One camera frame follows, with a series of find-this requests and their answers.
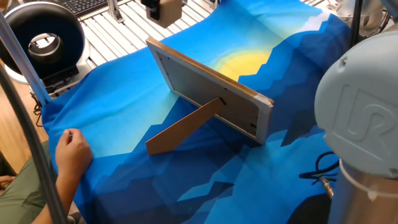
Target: person's arm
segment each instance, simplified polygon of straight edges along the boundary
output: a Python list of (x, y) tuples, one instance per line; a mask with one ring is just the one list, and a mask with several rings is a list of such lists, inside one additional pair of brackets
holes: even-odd
[[(69, 212), (79, 181), (92, 159), (93, 153), (80, 130), (65, 130), (55, 151), (55, 162), (58, 165), (58, 178), (55, 185), (66, 213)], [(32, 224), (52, 223), (50, 210), (46, 205)]]

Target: ur logo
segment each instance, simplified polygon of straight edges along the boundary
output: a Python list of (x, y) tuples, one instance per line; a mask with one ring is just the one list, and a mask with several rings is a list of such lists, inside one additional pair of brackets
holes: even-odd
[(333, 131), (356, 147), (384, 160), (396, 151), (397, 113), (396, 105), (346, 85)]

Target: frame backing board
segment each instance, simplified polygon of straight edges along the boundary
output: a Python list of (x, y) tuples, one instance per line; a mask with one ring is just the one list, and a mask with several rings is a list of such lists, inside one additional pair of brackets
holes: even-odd
[(199, 107), (220, 97), (225, 109), (215, 116), (263, 144), (273, 100), (153, 39), (147, 39), (170, 90)]

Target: person's leg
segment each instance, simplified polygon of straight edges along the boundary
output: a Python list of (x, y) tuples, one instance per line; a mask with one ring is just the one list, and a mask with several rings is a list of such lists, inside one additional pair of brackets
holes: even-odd
[[(43, 143), (46, 154), (48, 143)], [(9, 224), (32, 223), (42, 211), (46, 201), (40, 186), (33, 159), (23, 166), (14, 181), (0, 195), (1, 222)]]

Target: wooden frame stand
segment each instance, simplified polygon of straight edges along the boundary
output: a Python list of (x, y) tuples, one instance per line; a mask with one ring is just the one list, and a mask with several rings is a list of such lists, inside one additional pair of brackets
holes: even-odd
[(149, 155), (173, 151), (182, 141), (225, 108), (218, 97), (177, 121), (146, 142)]
[(148, 140), (149, 155), (173, 151), (213, 116), (264, 144), (272, 99), (151, 37), (147, 43), (170, 91), (199, 107)]

